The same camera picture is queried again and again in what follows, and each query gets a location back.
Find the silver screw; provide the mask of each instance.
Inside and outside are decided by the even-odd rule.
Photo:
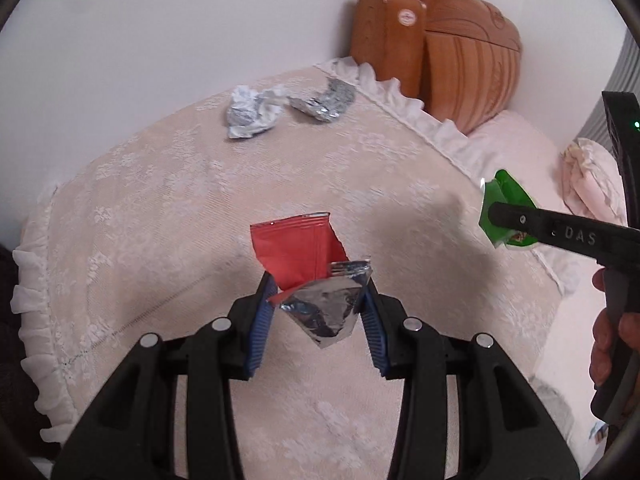
[[[476,336],[476,343],[482,348],[491,348],[494,345],[494,338],[488,334],[478,334]]]
[[[156,346],[158,342],[158,335],[156,334],[145,334],[140,338],[140,346],[144,348],[151,348],[152,346]]]
[[[231,320],[228,317],[219,317],[213,320],[211,327],[216,332],[224,332],[231,328]]]
[[[411,332],[418,332],[422,328],[422,322],[417,317],[407,317],[402,322],[402,326]]]

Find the crumpled silver foil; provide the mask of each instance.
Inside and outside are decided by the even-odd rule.
[[[248,86],[238,86],[231,94],[226,110],[227,135],[230,139],[249,139],[273,128],[289,101],[282,86],[258,92]]]
[[[325,123],[335,121],[355,100],[355,88],[333,77],[328,80],[329,88],[325,92],[310,99],[291,97],[289,104],[318,121]]]
[[[369,260],[331,264],[331,277],[298,288],[280,308],[320,348],[326,348],[353,332],[371,272]]]

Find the ruffled trim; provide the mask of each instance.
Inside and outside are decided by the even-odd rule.
[[[49,309],[47,259],[54,191],[48,200],[40,202],[27,222],[20,246],[14,251],[20,284],[14,288],[11,310],[22,317],[18,336],[27,357],[20,364],[40,391],[36,410],[51,421],[51,428],[40,430],[40,436],[45,442],[64,442],[78,421],[78,410],[56,357]]]
[[[449,120],[441,123],[422,110],[422,101],[403,96],[398,79],[376,81],[376,73],[369,63],[358,65],[353,57],[344,57],[318,64],[316,68],[357,87],[361,94],[421,136],[476,186],[480,186],[482,179],[491,180],[495,172],[504,167],[499,153],[480,149],[455,123]],[[562,296],[576,291],[580,269],[575,255],[543,245],[531,251],[556,282]]]

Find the wooden headboard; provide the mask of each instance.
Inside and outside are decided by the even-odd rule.
[[[358,0],[351,56],[464,134],[507,105],[521,52],[518,29],[482,0]]]

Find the human hand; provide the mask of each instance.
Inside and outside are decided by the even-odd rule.
[[[593,275],[593,286],[604,292],[604,269],[598,270]],[[620,324],[617,326],[617,332],[620,339],[624,341],[629,348],[640,351],[640,314],[627,312],[622,315]],[[596,384],[601,386],[611,373],[611,357],[609,351],[613,344],[616,330],[609,321],[607,311],[603,310],[598,314],[593,324],[593,349],[591,350],[591,366],[589,375]],[[636,381],[636,387],[626,404],[625,414],[629,413],[640,400],[640,375]]]

